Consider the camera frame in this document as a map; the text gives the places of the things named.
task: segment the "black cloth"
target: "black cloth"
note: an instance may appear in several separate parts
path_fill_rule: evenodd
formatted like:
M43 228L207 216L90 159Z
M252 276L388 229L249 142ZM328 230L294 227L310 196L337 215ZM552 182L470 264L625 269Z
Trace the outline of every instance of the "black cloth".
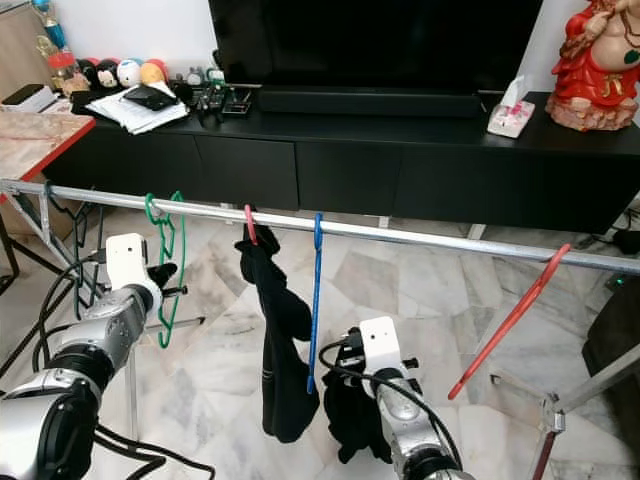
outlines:
M336 362L342 358L344 347L340 347ZM362 373L364 362L349 368ZM358 450L369 447L376 458L391 463L391 448L382 435L380 411L375 400L365 393L362 382L333 371L322 381L327 386L324 409L329 417L329 431L342 445L338 451L340 461L347 463Z
M309 341L311 311L287 290L287 276L271 256L280 250L267 227L256 225L259 244L248 239L235 247L242 252L244 279L256 285L267 328L262 354L262 427L283 443L294 442L311 423L320 405L318 390L307 394L309 366L300 360L293 338Z

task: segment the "soundbar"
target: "soundbar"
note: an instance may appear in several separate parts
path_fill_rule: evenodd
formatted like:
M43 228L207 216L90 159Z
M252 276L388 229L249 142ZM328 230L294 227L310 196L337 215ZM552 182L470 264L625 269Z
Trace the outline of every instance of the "soundbar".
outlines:
M258 105L263 112L339 115L469 118L480 112L480 99L473 94L390 88L266 85Z

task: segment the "red table edge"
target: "red table edge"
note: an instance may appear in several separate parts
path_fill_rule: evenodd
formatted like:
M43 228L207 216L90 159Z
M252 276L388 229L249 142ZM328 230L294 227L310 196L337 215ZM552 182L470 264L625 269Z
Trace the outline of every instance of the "red table edge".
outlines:
M37 174L41 173L42 170L47 168L56 158L66 152L69 147L71 147L74 143L84 137L89 131L96 126L96 119L93 117L89 117L90 120L84 124L81 128L79 128L73 135L67 138L64 142L54 148L51 152L49 152L40 162L38 162L35 166L33 166L30 170L27 171L20 180L24 182L28 182ZM7 200L6 195L0 194L0 205L2 205Z

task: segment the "television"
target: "television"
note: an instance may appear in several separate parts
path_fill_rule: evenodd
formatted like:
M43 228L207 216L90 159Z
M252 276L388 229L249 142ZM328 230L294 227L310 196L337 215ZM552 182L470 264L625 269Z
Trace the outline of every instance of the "television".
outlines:
M210 7L228 83L455 96L506 89L541 3L210 0Z

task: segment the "white wall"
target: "white wall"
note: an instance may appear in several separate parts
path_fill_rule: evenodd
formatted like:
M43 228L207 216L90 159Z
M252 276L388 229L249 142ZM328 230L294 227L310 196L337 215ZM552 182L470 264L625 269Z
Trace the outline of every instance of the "white wall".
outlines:
M544 0L519 72L531 76L532 90L553 90L555 77L551 69L559 58L567 20L587 5L584 0Z
M211 66L208 0L54 0L77 58L160 58L170 73Z

